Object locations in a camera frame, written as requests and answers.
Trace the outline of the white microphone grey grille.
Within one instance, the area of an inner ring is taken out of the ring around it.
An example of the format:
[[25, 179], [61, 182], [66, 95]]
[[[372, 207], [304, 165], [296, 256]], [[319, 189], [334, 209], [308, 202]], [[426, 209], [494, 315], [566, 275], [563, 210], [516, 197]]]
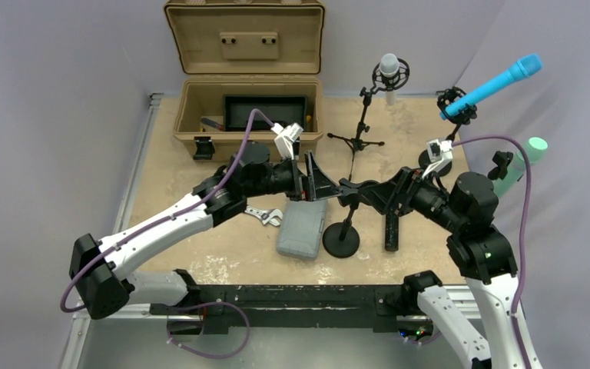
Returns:
[[399, 76], [398, 58], [392, 53], [385, 54], [380, 60], [379, 71], [384, 86], [386, 103], [392, 106], [396, 102], [394, 87], [396, 85], [396, 79]]

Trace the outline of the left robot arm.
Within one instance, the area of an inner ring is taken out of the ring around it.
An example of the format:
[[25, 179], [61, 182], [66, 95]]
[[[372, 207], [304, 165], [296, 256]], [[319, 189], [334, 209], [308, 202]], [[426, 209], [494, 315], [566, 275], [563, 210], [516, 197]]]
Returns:
[[291, 201], [321, 201], [340, 195], [340, 187], [319, 168], [312, 152], [305, 154], [306, 170], [297, 160], [270, 163], [270, 151], [249, 141], [176, 204], [125, 231], [96, 239], [84, 234], [73, 244], [70, 286], [82, 300], [82, 309], [95, 320], [108, 317], [128, 304], [155, 303], [189, 314], [198, 293], [187, 286], [182, 272], [150, 277], [159, 288], [145, 288], [138, 268], [176, 243], [242, 214], [249, 198], [285, 194]]

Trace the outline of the black microphone silver grille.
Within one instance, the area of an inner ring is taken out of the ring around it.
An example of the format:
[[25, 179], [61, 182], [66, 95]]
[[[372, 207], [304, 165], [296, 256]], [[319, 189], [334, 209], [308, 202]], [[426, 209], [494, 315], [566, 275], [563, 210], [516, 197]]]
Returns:
[[394, 213], [386, 215], [384, 249], [388, 252], [399, 250], [399, 217]]

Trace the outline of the black round-base clip stand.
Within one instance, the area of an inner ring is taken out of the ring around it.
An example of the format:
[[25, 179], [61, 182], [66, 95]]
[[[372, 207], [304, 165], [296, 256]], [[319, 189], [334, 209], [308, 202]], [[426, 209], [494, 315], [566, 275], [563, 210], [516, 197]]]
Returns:
[[370, 201], [364, 198], [362, 190], [376, 184], [377, 181], [375, 180], [360, 183], [350, 182], [346, 178], [340, 180], [338, 202], [342, 207], [348, 207], [349, 213], [343, 221], [332, 223], [323, 233], [323, 247], [331, 256], [349, 258], [358, 251], [360, 235], [354, 228], [352, 219], [360, 204], [370, 204]]

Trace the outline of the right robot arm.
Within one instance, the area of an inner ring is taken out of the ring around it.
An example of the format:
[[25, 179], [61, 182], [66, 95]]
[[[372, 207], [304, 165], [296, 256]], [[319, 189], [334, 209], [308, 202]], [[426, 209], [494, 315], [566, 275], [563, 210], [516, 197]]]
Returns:
[[462, 173], [447, 191], [417, 170], [402, 168], [388, 182], [362, 184], [359, 199], [380, 214], [416, 211], [449, 232], [446, 246], [476, 306], [480, 333], [431, 271], [404, 279], [400, 301], [423, 312], [465, 368], [540, 368], [517, 292], [521, 268], [512, 246], [493, 224], [499, 199], [484, 175]]

